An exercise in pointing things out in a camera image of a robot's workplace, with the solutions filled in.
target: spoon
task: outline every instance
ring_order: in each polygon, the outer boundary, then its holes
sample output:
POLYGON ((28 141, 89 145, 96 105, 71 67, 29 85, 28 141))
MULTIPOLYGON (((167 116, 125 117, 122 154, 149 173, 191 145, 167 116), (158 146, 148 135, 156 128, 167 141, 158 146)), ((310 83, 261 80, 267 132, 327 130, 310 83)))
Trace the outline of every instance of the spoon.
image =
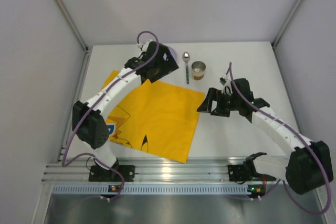
POLYGON ((185 72, 187 77, 187 84, 189 84, 189 68, 188 68, 188 61, 190 61, 190 55, 188 52, 184 52, 182 54, 182 59, 185 62, 185 72))

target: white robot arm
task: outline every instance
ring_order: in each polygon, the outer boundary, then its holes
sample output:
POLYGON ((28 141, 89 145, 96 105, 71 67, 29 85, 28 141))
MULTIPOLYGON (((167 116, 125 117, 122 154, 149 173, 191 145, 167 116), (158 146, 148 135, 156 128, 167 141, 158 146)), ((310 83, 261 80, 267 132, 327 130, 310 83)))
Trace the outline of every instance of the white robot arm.
POLYGON ((84 103, 76 102, 72 107, 73 130, 79 124, 83 115, 90 108, 94 108, 80 124, 77 136, 88 147, 90 153, 106 165, 102 166, 98 163, 104 169, 113 167, 118 163, 108 141, 110 134, 113 134, 105 123, 109 113, 127 94, 146 80, 154 82, 179 68, 169 48, 163 44, 159 44, 158 52, 153 60, 139 68, 153 57, 156 47, 157 43, 151 40, 141 45, 140 56, 128 60, 119 75, 103 90, 84 103))
POLYGON ((246 79, 231 81, 225 76, 220 78, 220 82, 223 89, 210 88, 197 111, 225 117, 230 116, 230 111, 238 111, 250 123, 264 131, 285 153, 284 157, 272 157, 262 152, 250 155, 244 161, 243 180, 270 175, 287 181, 298 194, 324 185, 320 167, 306 146, 312 149, 321 162, 328 180, 330 182, 333 180, 330 151, 326 143, 314 142, 292 131, 292 128, 279 119, 264 99, 254 98, 246 79), (213 101, 217 102, 214 110, 212 110, 213 101))

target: yellow cloth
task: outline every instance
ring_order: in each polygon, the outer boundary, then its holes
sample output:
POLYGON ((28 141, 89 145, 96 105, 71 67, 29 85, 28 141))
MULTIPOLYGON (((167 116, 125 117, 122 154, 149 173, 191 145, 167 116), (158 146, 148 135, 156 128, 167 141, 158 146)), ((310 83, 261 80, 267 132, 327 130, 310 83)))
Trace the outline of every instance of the yellow cloth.
MULTIPOLYGON (((108 85, 118 72, 105 81, 108 85)), ((146 81, 129 93, 108 116, 116 124, 110 141, 186 163, 204 93, 146 81)))

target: black mount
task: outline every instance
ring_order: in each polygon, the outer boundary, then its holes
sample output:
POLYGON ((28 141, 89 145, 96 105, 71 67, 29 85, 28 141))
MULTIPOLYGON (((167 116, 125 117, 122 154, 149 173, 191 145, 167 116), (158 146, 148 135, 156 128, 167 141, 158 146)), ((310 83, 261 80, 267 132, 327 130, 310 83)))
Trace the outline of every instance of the black mount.
MULTIPOLYGON (((233 80, 243 96, 252 102, 256 107, 269 107, 269 104, 262 98, 254 98, 253 93, 250 90, 250 85, 246 79, 233 80)), ((198 112, 210 113, 211 115, 229 117, 230 111, 238 111, 241 116, 246 117, 251 122, 252 112, 255 112, 237 93, 235 89, 232 89, 232 94, 222 93, 221 90, 215 88, 209 88, 205 100, 201 106, 197 109, 198 112), (216 108, 212 110, 212 103, 217 102, 216 108)))
MULTIPOLYGON (((127 61, 125 68, 135 69, 141 64, 149 60, 155 53, 156 42, 152 41, 149 43, 146 52, 142 53, 142 58, 133 57, 127 61)), ((136 74, 141 76, 141 82, 144 83, 147 79, 151 82, 157 81, 167 74, 178 69, 173 55, 171 54, 169 48, 163 44, 159 44, 159 50, 152 61, 150 61, 146 66, 136 71, 136 74)))
MULTIPOLYGON (((119 162, 117 161, 112 168, 121 173, 125 179, 125 182, 133 182, 135 176, 134 165, 119 165, 119 162)), ((112 172, 111 170, 106 170, 96 163, 96 165, 92 165, 90 168, 89 181, 121 182, 121 178, 116 173, 112 172)))
MULTIPOLYGON (((72 130, 89 110, 88 103, 76 102, 72 107, 72 130)), ((110 132, 100 114, 100 110, 92 110, 84 119, 77 131, 77 136, 88 143, 92 149, 100 148, 109 138, 110 132)))
MULTIPOLYGON (((332 182, 334 175, 327 144, 323 141, 311 142, 310 148, 322 163, 329 182, 332 182)), ((290 188, 300 195, 325 184, 321 170, 307 148, 298 147, 290 155, 286 167, 286 180, 290 188)))

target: metal frame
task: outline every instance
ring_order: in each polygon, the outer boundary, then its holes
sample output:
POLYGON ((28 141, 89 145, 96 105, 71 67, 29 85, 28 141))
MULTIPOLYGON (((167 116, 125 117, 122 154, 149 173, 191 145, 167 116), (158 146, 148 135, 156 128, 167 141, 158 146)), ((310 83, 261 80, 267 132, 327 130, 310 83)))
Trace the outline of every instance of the metal frame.
POLYGON ((76 88, 75 88, 74 93, 72 95, 71 107, 69 107, 69 109, 68 109, 69 112, 68 112, 68 119, 67 119, 67 122, 66 122, 66 127, 65 127, 64 133, 62 135, 62 144, 61 144, 60 150, 58 152, 58 156, 57 156, 56 162, 59 161, 59 156, 61 155, 61 151, 64 148, 64 146, 67 144, 67 141, 68 141, 69 136, 70 136, 71 118, 72 118, 71 117, 71 115, 72 115, 71 108, 72 108, 72 105, 76 101, 79 100, 79 98, 80 98, 80 96, 82 94, 83 86, 84 86, 84 82, 85 82, 85 77, 86 77, 86 73, 87 73, 87 70, 88 70, 88 67, 89 67, 91 53, 92 53, 92 50, 88 49, 87 52, 84 55, 84 58, 83 58, 83 61, 82 61, 82 65, 81 65, 81 68, 79 70, 76 88))
POLYGON ((55 0, 56 5, 58 6, 59 10, 63 14, 66 22, 70 26, 73 34, 77 38, 78 42, 80 43, 81 47, 83 48, 84 51, 88 50, 88 46, 86 45, 85 41, 83 40, 83 37, 81 36, 80 32, 78 31, 74 21, 72 20, 69 11, 67 10, 65 4, 63 3, 62 0, 55 0))
POLYGON ((280 31, 278 32, 277 37, 275 38, 274 42, 272 43, 273 48, 276 48, 276 47, 279 45, 279 43, 280 43, 280 41, 281 41, 283 35, 285 34, 286 30, 287 30, 288 27, 290 26, 292 20, 293 20, 294 17, 295 17, 295 14, 299 11, 299 9, 300 9, 300 7, 301 7, 301 5, 302 5, 302 3, 303 3, 304 1, 305 1, 305 0, 296 0, 296 1, 294 2, 294 5, 293 5, 293 7, 291 8, 290 12, 288 13, 288 15, 287 15, 287 17, 286 17, 284 23, 282 24, 282 26, 281 26, 281 28, 280 28, 280 31))
MULTIPOLYGON (((296 107, 292 100, 291 91, 288 86, 288 81, 283 72, 283 67, 281 60, 278 56, 277 46, 281 41, 283 35, 291 24, 291 21, 295 17, 302 3, 305 0, 296 0, 289 14, 287 15, 283 25, 281 26, 275 41, 272 43, 272 47, 277 59, 277 63, 282 75, 282 79, 285 83, 286 91, 291 103, 294 116, 297 120, 299 129, 301 129, 301 123, 296 111, 296 107)), ((56 5, 63 14, 66 22, 68 23, 70 29, 73 31, 76 39, 80 43, 81 47, 85 51, 85 56, 83 58, 82 66, 78 76, 78 83, 73 94, 73 101, 80 98, 82 88, 84 85, 84 80, 88 68, 89 59, 91 56, 91 50, 89 50, 87 44, 85 43, 83 37, 81 36, 79 30, 77 29, 74 21, 72 20, 66 6, 62 0, 55 0, 56 5)), ((68 120, 66 122, 63 141, 59 151, 59 158, 56 164, 49 164, 46 167, 42 187, 39 195, 39 200, 36 205, 34 212, 34 217, 32 223, 43 223, 47 208, 49 205, 50 197, 53 192, 54 184, 59 183, 76 183, 85 184, 88 182, 89 171, 85 167, 86 159, 82 158, 75 161, 70 167, 63 168, 58 163, 62 157, 62 150, 65 148, 68 136, 71 131, 71 111, 69 110, 68 120)), ((231 182, 228 181, 228 164, 239 164, 243 161, 243 158, 227 158, 227 159, 191 159, 188 160, 187 164, 180 164, 173 161, 167 161, 165 159, 156 158, 145 158, 145 159, 120 159, 121 164, 132 164, 136 165, 138 174, 135 176, 135 182, 133 185, 147 185, 147 184, 160 184, 160 185, 171 185, 176 183, 187 183, 187 184, 204 184, 204 185, 218 185, 227 184, 230 185, 231 182)), ((326 194, 324 189, 319 188, 317 190, 317 197, 320 200, 321 205, 326 201, 326 194)), ((333 200, 332 208, 334 211, 328 211, 324 217, 327 223, 336 222, 336 204, 333 200)))

